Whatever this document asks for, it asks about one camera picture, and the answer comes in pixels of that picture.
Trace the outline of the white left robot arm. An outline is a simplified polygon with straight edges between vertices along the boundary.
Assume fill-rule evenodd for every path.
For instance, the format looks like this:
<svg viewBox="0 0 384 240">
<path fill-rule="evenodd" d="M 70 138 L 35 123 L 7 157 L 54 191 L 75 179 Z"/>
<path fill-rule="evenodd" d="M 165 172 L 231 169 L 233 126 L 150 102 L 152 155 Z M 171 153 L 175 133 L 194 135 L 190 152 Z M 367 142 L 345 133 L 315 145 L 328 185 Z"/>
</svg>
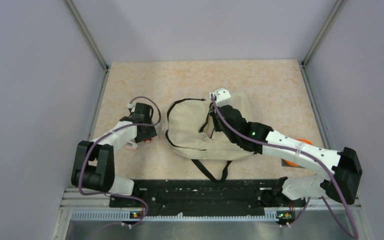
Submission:
<svg viewBox="0 0 384 240">
<path fill-rule="evenodd" d="M 130 104 L 128 109 L 129 116 L 122 117 L 108 132 L 78 143 L 71 183 L 79 189 L 119 194 L 127 206 L 134 207 L 140 202 L 141 194 L 134 189 L 133 180 L 116 176 L 115 154 L 125 146 L 137 149 L 138 143 L 151 141 L 157 131 L 151 105 L 138 102 Z"/>
</svg>

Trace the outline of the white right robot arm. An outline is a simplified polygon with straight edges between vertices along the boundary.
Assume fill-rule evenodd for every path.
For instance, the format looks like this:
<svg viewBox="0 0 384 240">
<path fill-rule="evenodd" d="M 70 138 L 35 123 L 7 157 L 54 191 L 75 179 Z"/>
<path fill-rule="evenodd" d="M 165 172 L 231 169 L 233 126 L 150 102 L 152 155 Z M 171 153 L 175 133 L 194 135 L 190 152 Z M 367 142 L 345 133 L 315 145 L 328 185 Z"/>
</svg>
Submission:
<svg viewBox="0 0 384 240">
<path fill-rule="evenodd" d="M 339 203 L 355 203 L 363 170 L 357 152 L 344 147 L 331 150 L 288 137 L 271 126 L 247 121 L 231 105 L 209 107 L 215 130 L 241 150 L 253 154 L 278 157 L 316 173 L 310 184 L 315 196 L 327 196 Z"/>
</svg>

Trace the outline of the cream canvas backpack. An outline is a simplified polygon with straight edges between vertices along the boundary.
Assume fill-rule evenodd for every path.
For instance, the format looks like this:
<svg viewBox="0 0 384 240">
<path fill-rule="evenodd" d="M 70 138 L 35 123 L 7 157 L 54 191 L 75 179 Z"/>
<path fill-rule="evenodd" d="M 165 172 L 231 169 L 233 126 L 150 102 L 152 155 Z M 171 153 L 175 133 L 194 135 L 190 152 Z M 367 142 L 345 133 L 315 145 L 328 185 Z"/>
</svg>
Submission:
<svg viewBox="0 0 384 240">
<path fill-rule="evenodd" d="M 211 181 L 224 182 L 233 161 L 253 155 L 229 141 L 222 131 L 216 131 L 210 114 L 209 98 L 183 98 L 174 101 L 166 113 L 165 138 L 174 153 L 190 159 Z M 225 161 L 221 178 L 216 179 L 202 164 L 202 160 Z"/>
</svg>

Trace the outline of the pink white stapler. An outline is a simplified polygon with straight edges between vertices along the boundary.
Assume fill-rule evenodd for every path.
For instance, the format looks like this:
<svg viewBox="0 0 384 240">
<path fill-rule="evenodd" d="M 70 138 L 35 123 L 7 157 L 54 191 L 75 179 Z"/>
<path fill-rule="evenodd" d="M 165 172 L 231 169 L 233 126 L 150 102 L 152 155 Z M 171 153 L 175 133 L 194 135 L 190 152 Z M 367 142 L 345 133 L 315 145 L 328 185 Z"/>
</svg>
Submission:
<svg viewBox="0 0 384 240">
<path fill-rule="evenodd" d="M 138 144 L 135 142 L 127 142 L 124 146 L 124 149 L 129 151 L 137 151 L 138 150 Z"/>
</svg>

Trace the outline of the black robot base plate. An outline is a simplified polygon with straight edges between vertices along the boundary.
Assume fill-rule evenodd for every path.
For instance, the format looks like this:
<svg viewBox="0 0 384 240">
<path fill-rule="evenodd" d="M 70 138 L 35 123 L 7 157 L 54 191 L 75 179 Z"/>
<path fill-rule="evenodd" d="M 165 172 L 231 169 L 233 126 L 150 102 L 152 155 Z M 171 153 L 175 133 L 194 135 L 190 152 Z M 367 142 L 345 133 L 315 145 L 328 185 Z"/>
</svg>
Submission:
<svg viewBox="0 0 384 240">
<path fill-rule="evenodd" d="M 242 217 L 263 216 L 268 208 L 299 208 L 303 199 L 283 196 L 276 179 L 155 180 L 137 179 L 133 196 L 126 199 L 112 196 L 111 208 L 141 208 L 148 205 L 149 217 Z"/>
</svg>

